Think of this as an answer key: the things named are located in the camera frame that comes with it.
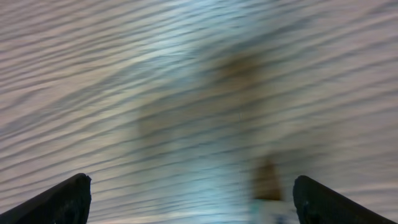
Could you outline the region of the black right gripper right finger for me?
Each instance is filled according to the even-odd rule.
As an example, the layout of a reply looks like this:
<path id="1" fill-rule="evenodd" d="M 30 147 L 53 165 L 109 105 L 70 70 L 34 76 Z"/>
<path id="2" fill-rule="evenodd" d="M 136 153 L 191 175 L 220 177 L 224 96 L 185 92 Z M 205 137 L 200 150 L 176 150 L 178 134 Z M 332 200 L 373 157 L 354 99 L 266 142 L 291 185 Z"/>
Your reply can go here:
<path id="1" fill-rule="evenodd" d="M 306 175 L 295 179 L 293 198 L 300 224 L 397 224 Z"/>

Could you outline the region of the small Kleenex tissue pack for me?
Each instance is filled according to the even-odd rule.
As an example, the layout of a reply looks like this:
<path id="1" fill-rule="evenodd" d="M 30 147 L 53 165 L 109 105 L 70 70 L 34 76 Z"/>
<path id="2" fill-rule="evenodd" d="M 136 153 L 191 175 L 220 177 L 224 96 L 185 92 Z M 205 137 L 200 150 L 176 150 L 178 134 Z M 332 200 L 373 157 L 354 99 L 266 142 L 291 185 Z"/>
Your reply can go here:
<path id="1" fill-rule="evenodd" d="M 250 224 L 299 224 L 296 208 L 280 200 L 252 201 Z"/>

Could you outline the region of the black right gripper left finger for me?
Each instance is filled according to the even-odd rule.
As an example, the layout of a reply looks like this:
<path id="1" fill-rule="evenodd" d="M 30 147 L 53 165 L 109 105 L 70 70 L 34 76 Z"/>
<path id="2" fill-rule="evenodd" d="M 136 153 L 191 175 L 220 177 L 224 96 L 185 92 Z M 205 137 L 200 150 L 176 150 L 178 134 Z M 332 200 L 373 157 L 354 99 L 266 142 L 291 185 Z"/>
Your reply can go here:
<path id="1" fill-rule="evenodd" d="M 1 214 L 1 224 L 86 224 L 91 178 L 76 174 Z"/>

